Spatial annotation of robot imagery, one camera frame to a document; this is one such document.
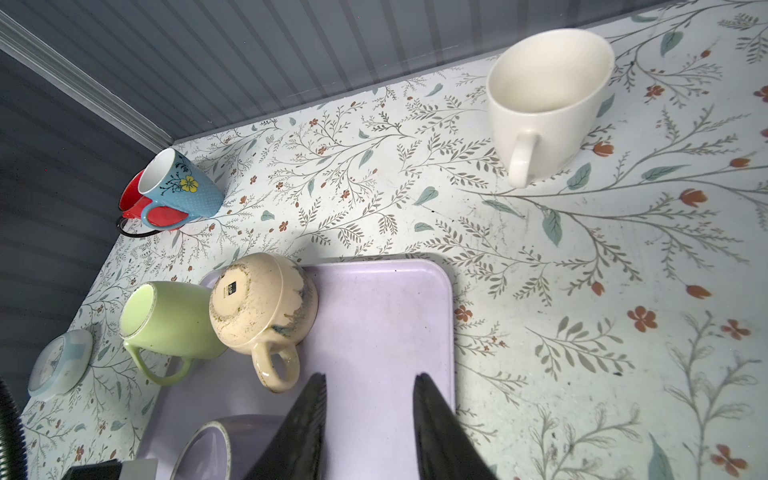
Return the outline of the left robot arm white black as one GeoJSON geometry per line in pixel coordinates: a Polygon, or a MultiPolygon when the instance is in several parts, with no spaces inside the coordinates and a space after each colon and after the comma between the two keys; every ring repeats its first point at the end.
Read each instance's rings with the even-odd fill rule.
{"type": "Polygon", "coordinates": [[[26,480],[26,442],[18,408],[4,381],[1,381],[1,478],[26,480]]]}

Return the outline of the floral table mat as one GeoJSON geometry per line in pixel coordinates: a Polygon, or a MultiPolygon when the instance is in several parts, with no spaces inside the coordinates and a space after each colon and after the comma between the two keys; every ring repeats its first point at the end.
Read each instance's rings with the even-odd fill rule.
{"type": "Polygon", "coordinates": [[[137,454],[160,390],[118,337],[135,287],[267,251],[440,264],[459,420],[502,479],[765,478],[767,5],[597,32],[597,120],[525,189],[492,147],[493,57],[184,142],[224,209],[116,242],[73,319],[96,329],[82,384],[23,411],[30,477],[137,454]]]}

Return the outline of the light green mug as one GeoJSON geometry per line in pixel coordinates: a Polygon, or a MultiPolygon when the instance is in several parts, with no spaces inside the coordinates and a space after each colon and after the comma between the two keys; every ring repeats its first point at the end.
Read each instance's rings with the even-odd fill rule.
{"type": "Polygon", "coordinates": [[[119,328],[123,346],[138,369],[153,383],[180,382],[195,360],[212,360],[226,350],[209,316],[211,290],[201,285],[152,281],[128,298],[119,328]],[[154,374],[141,357],[143,351],[182,360],[179,370],[166,377],[154,374]]]}

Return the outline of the red mug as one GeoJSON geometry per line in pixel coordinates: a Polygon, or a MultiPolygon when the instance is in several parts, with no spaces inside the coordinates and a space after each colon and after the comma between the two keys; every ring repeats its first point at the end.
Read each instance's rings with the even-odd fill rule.
{"type": "Polygon", "coordinates": [[[119,200],[118,207],[121,210],[121,216],[116,220],[118,232],[129,238],[146,238],[161,231],[174,230],[183,226],[189,218],[187,213],[178,211],[171,207],[159,206],[148,213],[149,231],[141,233],[130,233],[125,229],[129,220],[142,218],[144,210],[152,201],[139,192],[138,186],[144,171],[139,171],[130,183],[124,189],[119,200]]]}

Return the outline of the purple mug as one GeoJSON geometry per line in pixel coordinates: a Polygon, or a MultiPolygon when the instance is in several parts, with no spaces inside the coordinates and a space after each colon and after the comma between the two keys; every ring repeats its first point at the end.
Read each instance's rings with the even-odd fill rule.
{"type": "Polygon", "coordinates": [[[243,414],[202,425],[185,445],[171,479],[244,479],[284,420],[243,414]]]}

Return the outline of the blue floral mug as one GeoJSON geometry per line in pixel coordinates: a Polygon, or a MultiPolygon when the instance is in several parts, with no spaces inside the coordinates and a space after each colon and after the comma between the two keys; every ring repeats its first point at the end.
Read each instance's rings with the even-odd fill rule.
{"type": "Polygon", "coordinates": [[[143,170],[138,191],[150,200],[142,210],[143,224],[155,230],[171,230],[200,218],[211,218],[223,205],[222,190],[185,155],[173,148],[160,151],[143,170]],[[187,218],[168,226],[153,224],[150,213],[160,207],[183,212],[187,218]]]}

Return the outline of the lilac plastic tray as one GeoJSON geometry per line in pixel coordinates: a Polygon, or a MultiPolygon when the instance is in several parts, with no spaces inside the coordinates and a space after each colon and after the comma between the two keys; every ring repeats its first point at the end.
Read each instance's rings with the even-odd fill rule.
{"type": "MultiPolygon", "coordinates": [[[[310,265],[319,293],[313,328],[300,344],[301,380],[327,381],[324,475],[328,479],[414,479],[418,475],[413,386],[427,373],[455,400],[453,291],[429,260],[310,265]]],[[[250,357],[228,351],[195,364],[156,400],[139,456],[167,479],[203,424],[241,414],[285,415],[298,390],[268,391],[250,357]]]]}

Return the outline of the clear tape roll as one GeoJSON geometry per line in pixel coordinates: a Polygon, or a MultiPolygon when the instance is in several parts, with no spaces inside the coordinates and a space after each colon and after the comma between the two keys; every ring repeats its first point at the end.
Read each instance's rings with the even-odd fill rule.
{"type": "Polygon", "coordinates": [[[93,336],[71,330],[51,341],[35,361],[28,382],[31,400],[48,401],[73,389],[88,367],[93,336]]]}

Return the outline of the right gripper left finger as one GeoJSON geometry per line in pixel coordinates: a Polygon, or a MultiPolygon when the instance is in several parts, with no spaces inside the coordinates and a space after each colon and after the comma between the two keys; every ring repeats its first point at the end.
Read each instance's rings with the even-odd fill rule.
{"type": "Polygon", "coordinates": [[[314,373],[245,479],[321,479],[326,376],[314,373]]]}

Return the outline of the white cream mug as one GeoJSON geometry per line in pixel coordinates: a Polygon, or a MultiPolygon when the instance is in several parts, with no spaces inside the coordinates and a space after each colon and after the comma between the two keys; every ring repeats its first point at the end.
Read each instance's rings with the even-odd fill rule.
{"type": "Polygon", "coordinates": [[[486,79],[488,112],[512,187],[548,178],[573,159],[614,66],[604,37],[575,28],[532,35],[498,57],[486,79]]]}

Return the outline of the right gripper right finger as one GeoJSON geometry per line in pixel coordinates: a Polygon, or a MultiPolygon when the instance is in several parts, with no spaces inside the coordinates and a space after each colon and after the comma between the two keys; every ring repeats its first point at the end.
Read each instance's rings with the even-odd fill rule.
{"type": "Polygon", "coordinates": [[[427,373],[415,378],[413,418],[420,479],[497,479],[427,373]]]}

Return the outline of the beige ceramic teapot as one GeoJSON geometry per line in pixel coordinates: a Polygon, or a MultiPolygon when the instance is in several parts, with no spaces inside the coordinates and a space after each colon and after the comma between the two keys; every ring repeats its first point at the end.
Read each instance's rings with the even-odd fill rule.
{"type": "Polygon", "coordinates": [[[318,304],[314,281],[296,262],[255,253],[220,274],[211,290],[209,317],[225,346],[251,357],[260,382],[284,393],[299,379],[297,345],[312,329],[318,304]]]}

